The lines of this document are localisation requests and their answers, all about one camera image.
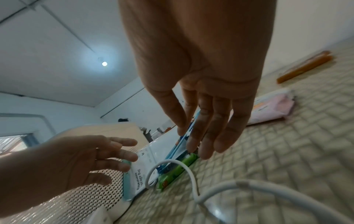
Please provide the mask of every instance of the pink package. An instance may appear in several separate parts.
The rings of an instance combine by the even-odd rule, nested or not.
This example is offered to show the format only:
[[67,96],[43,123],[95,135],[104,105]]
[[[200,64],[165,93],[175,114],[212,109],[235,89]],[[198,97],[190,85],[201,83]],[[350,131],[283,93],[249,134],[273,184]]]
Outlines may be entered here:
[[286,117],[294,103],[294,96],[287,88],[257,97],[247,125]]

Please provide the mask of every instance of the white ceiling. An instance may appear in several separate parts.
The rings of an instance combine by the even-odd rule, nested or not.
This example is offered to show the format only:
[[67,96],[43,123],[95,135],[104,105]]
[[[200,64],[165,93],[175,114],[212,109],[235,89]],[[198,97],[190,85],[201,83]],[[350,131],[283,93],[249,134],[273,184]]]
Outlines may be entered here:
[[[19,7],[1,3],[0,20]],[[39,1],[0,24],[0,92],[96,106],[136,76],[116,0]]]

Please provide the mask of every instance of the hand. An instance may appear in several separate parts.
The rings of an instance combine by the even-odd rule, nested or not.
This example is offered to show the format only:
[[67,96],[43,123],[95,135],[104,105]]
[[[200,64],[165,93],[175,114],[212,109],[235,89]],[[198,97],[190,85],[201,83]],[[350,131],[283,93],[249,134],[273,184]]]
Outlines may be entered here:
[[111,178],[91,171],[130,167],[115,159],[135,162],[138,156],[122,146],[129,138],[99,135],[63,137],[0,158],[0,217],[24,211],[70,189],[93,183],[108,185]]
[[[119,0],[146,89],[183,135],[199,105],[187,149],[208,159],[241,135],[270,43],[275,0]],[[172,88],[179,82],[184,109]],[[230,110],[233,115],[229,120]]]

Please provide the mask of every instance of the white cable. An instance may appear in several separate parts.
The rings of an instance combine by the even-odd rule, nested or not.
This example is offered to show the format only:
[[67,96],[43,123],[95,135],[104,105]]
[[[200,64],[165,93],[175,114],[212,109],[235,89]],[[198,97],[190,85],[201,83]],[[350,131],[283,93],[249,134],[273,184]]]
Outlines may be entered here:
[[174,159],[167,159],[157,163],[147,174],[145,180],[145,187],[150,189],[154,186],[156,182],[149,185],[149,179],[152,172],[160,165],[165,163],[175,163],[182,166],[192,181],[192,194],[193,199],[197,204],[204,203],[210,197],[230,189],[247,189],[247,190],[256,190],[264,193],[271,193],[278,197],[282,197],[291,201],[292,203],[299,205],[305,209],[310,210],[315,215],[320,218],[323,218],[329,223],[336,223],[336,224],[354,224],[354,222],[349,219],[348,217],[342,215],[341,213],[327,207],[326,205],[308,197],[300,192],[292,190],[290,188],[276,185],[270,182],[265,181],[258,181],[258,180],[231,180],[225,181],[222,183],[217,184],[216,186],[211,187],[208,189],[204,194],[198,195],[197,191],[197,182],[195,181],[195,177],[192,171],[187,167],[187,165],[183,164],[182,162]]

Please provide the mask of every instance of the green object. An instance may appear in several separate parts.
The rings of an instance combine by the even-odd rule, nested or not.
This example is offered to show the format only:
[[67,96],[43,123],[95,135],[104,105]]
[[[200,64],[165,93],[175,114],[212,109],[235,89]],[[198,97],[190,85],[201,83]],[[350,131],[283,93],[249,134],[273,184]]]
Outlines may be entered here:
[[[192,163],[194,163],[198,159],[198,156],[194,153],[191,153],[189,155],[186,155],[186,157],[181,161],[182,163],[186,164],[187,166],[190,166]],[[176,168],[171,170],[170,172],[163,174],[159,176],[159,181],[157,188],[158,189],[164,189],[166,188],[172,181],[174,181],[181,173],[183,173],[184,168],[180,165],[178,165]]]

